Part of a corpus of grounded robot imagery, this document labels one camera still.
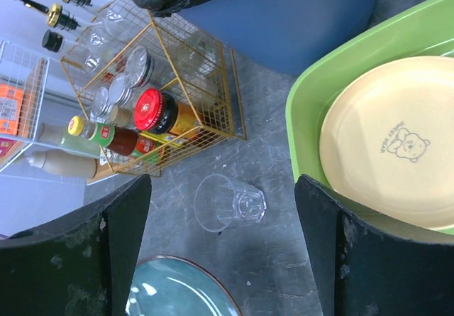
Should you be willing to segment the blue ceramic plate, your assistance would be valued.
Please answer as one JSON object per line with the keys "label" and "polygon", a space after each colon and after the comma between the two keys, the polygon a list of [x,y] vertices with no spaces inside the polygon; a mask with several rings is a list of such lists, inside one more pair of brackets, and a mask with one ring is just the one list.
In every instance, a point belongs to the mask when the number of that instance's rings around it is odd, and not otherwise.
{"label": "blue ceramic plate", "polygon": [[241,315],[219,280],[185,258],[158,255],[135,267],[126,315]]}

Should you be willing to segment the red lid sauce jar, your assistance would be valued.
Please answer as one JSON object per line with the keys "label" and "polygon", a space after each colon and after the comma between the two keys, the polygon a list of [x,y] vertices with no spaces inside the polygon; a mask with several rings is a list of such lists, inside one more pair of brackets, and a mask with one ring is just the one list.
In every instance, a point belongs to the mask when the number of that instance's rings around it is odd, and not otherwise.
{"label": "red lid sauce jar", "polygon": [[193,139],[199,134],[199,120],[191,106],[155,88],[139,96],[133,110],[133,123],[139,131],[157,135]]}

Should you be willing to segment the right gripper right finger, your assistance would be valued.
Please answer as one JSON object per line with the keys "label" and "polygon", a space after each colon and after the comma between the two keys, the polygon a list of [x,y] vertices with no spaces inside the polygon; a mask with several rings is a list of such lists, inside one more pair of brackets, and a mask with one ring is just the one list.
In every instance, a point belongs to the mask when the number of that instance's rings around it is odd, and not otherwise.
{"label": "right gripper right finger", "polygon": [[348,199],[308,175],[294,195],[324,315],[452,315],[453,236]]}

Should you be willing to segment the tall clear jar silver lid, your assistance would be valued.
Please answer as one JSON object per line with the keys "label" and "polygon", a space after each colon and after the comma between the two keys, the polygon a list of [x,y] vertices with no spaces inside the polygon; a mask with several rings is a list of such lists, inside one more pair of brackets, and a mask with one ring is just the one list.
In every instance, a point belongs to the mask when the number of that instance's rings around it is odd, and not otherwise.
{"label": "tall clear jar silver lid", "polygon": [[136,46],[126,61],[126,77],[131,87],[144,87],[149,83],[155,60],[144,46]]}

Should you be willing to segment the small yellow spice bottle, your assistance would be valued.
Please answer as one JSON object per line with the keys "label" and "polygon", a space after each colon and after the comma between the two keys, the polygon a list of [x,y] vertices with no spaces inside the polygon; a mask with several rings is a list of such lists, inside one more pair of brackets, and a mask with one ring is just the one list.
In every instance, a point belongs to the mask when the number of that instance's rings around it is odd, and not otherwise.
{"label": "small yellow spice bottle", "polygon": [[134,129],[132,112],[126,108],[113,105],[108,115],[108,121],[116,126]]}

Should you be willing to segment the yellow cap sauce bottle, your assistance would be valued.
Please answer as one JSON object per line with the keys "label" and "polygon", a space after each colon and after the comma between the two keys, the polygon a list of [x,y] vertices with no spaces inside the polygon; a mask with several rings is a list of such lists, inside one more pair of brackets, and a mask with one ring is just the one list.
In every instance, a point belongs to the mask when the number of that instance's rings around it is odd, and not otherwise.
{"label": "yellow cap sauce bottle", "polygon": [[87,121],[81,116],[74,116],[68,125],[72,136],[93,141],[97,145],[123,156],[124,158],[142,158],[152,165],[162,165],[168,158],[170,150],[160,148],[160,143],[138,132],[112,124]]}

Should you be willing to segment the beige round plate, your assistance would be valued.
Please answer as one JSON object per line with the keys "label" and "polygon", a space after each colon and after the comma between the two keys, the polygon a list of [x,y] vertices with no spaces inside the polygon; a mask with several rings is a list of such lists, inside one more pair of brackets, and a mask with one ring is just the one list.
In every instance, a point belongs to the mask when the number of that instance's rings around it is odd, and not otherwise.
{"label": "beige round plate", "polygon": [[351,82],[323,121],[321,167],[338,193],[453,233],[453,59],[417,56]]}

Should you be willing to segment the glass oil bottle gold spout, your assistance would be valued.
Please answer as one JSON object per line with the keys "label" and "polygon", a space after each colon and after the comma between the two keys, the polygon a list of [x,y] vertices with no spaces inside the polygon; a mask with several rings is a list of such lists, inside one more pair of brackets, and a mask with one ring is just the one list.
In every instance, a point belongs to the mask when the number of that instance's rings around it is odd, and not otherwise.
{"label": "glass oil bottle gold spout", "polygon": [[146,26],[146,17],[133,7],[131,0],[62,0],[65,4],[80,7],[100,23],[114,39],[129,43]]}

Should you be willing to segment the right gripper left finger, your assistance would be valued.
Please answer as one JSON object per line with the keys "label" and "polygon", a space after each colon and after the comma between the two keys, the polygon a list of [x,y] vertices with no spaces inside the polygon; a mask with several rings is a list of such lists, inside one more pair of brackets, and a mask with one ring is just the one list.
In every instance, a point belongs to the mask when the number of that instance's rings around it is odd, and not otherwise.
{"label": "right gripper left finger", "polygon": [[139,175],[1,241],[1,314],[124,315],[151,192]]}

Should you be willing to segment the dark soy sauce bottle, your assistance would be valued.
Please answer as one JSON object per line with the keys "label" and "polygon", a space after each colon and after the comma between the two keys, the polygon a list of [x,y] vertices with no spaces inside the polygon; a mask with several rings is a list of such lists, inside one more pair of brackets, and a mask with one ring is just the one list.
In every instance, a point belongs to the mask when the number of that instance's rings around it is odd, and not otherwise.
{"label": "dark soy sauce bottle", "polygon": [[61,33],[48,29],[43,35],[42,46],[52,53],[64,56],[67,62],[92,77],[107,66],[101,76],[101,81],[107,84],[126,69],[126,58],[123,55],[114,60],[121,51],[121,46],[94,31],[83,33],[78,40],[70,40]]}

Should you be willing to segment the silver lid spice jar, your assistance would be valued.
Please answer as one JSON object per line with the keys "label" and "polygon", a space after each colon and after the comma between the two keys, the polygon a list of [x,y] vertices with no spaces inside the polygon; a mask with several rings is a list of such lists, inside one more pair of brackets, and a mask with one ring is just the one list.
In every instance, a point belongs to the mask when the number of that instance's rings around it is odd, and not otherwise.
{"label": "silver lid spice jar", "polygon": [[126,75],[118,75],[113,79],[108,90],[108,98],[112,104],[124,106],[132,95],[132,87]]}

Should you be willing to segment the white lid spice jar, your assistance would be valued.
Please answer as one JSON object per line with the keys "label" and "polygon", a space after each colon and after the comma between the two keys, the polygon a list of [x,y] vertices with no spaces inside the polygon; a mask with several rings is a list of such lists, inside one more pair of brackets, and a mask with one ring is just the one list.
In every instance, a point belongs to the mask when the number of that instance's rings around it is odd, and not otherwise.
{"label": "white lid spice jar", "polygon": [[96,118],[105,119],[111,112],[113,104],[109,100],[109,90],[100,87],[96,91],[91,104],[91,113]]}

